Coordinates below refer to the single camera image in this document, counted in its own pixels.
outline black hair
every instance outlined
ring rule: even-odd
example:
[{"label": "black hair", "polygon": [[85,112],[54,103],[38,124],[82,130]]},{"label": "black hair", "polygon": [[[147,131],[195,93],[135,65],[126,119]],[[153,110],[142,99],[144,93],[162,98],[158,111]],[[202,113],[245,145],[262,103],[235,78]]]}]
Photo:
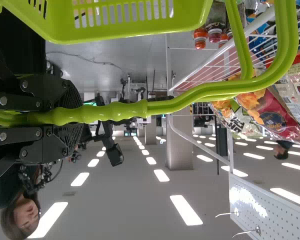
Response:
[{"label": "black hair", "polygon": [[[37,171],[34,174],[35,180],[37,179],[38,175],[39,175],[39,167],[37,168]],[[17,200],[19,199],[21,194],[24,196],[24,198],[33,200],[35,205],[38,208],[38,211],[39,212],[41,211],[40,203],[38,200],[38,193],[36,192],[36,193],[30,195],[27,193],[26,189],[24,187],[22,187],[22,189],[18,192],[18,194],[13,199],[12,203],[8,207],[2,209],[0,212],[0,224],[2,227],[2,231],[3,231],[4,235],[10,240],[26,239],[36,230],[36,228],[39,225],[39,221],[40,221],[40,214],[39,214],[38,222],[37,222],[38,225],[31,232],[25,232],[25,231],[21,230],[20,228],[18,228],[18,226],[16,225],[16,221],[15,221],[14,210],[16,209]]]},{"label": "black hair", "polygon": [[274,157],[278,160],[286,160],[289,157],[288,150],[284,150],[284,153],[279,153],[278,155],[274,155]]}]

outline display rack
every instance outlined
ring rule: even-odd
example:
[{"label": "display rack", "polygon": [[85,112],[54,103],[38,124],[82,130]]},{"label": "display rack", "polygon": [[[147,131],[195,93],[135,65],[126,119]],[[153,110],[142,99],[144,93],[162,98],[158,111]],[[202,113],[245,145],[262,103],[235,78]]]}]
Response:
[{"label": "display rack", "polygon": [[[270,44],[264,51],[263,57],[267,57],[266,62],[261,60],[258,55],[261,51],[256,51],[258,47],[266,44],[270,40],[277,38],[277,35],[254,34],[255,31],[267,21],[275,17],[274,7],[268,8],[252,23],[244,29],[247,42],[250,44],[259,37],[267,38],[266,42],[250,49],[250,55],[254,68],[265,69],[266,65],[271,64],[277,53],[277,42]],[[167,92],[169,95],[180,94],[190,90],[200,84],[209,82],[219,82],[241,71],[237,50],[234,39],[229,40],[220,49],[206,49],[211,55],[195,67],[189,74],[172,80],[171,76],[171,52],[176,48],[170,48],[170,35],[165,36],[166,47],[166,69],[167,69]],[[217,160],[230,167],[229,171],[229,202],[230,218],[243,230],[250,231],[248,235],[254,240],[300,240],[300,207],[278,195],[270,193],[260,187],[247,182],[233,174],[234,154],[232,133],[227,132],[228,158],[222,157],[197,143],[192,136],[176,129],[173,124],[172,115],[167,116],[167,124],[176,134],[191,142],[201,150],[210,154]]]},{"label": "display rack", "polygon": [[253,240],[300,240],[300,207],[229,174],[230,218]]},{"label": "display rack", "polygon": [[[259,37],[267,38],[266,42],[262,42],[261,44],[250,49],[250,55],[252,58],[254,68],[265,69],[266,65],[271,64],[276,56],[278,44],[277,42],[270,44],[265,49],[263,49],[262,51],[267,51],[266,54],[264,54],[263,56],[258,57],[258,55],[262,51],[257,51],[258,47],[267,44],[270,40],[273,40],[274,38],[277,38],[277,35],[268,34],[268,32],[272,31],[276,27],[276,25],[270,27],[263,34],[253,34],[260,26],[273,19],[274,16],[275,9],[272,6],[244,28],[244,33],[247,37],[248,44],[252,43]],[[267,58],[266,62],[262,61],[261,58]],[[207,59],[201,62],[189,74],[179,79],[176,78],[174,80],[173,85],[171,85],[168,88],[168,90],[185,92],[203,83],[224,81],[228,77],[234,75],[235,73],[240,72],[240,70],[241,68],[237,50],[235,47],[235,42],[234,39],[231,39],[222,48],[215,50]]]}]

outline black cable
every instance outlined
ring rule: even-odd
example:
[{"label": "black cable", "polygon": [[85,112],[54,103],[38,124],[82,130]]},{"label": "black cable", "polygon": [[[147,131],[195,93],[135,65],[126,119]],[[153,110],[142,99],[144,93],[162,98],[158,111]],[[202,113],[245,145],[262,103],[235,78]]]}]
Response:
[{"label": "black cable", "polygon": [[50,181],[48,181],[47,183],[50,183],[50,182],[52,182],[53,180],[55,180],[55,178],[56,178],[56,177],[59,175],[59,173],[61,172],[63,163],[64,163],[64,160],[62,159],[62,160],[61,160],[61,165],[60,165],[60,168],[59,168],[58,172],[57,172],[57,173],[54,175],[54,177],[53,177],[52,179],[50,179]]}]

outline store shelf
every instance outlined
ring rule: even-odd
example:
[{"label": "store shelf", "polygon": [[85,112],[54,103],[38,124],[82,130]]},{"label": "store shelf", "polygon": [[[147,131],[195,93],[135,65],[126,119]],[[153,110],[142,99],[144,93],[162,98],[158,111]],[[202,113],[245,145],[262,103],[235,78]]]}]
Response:
[{"label": "store shelf", "polygon": [[253,240],[300,240],[300,206],[229,174],[231,219]]},{"label": "store shelf", "polygon": [[[258,29],[267,21],[271,20],[274,16],[274,6],[272,6],[262,13],[258,18],[256,18],[252,23],[247,25],[244,29],[248,44],[252,43],[260,36],[267,38],[266,41],[250,49],[250,55],[254,68],[265,69],[266,65],[271,64],[276,56],[278,44],[276,40],[273,41],[274,43],[271,43],[271,40],[276,39],[277,35],[268,34],[268,32],[273,30],[276,25],[270,27],[262,34],[254,34],[256,29]],[[266,48],[260,51],[257,50],[260,46],[266,45],[267,43],[269,45]],[[215,50],[207,59],[205,59],[194,70],[192,70],[191,73],[179,79],[175,79],[174,84],[169,88],[169,91],[185,92],[200,84],[224,81],[228,77],[240,71],[241,68],[237,50],[234,44],[234,39],[231,39],[222,48]]]}]

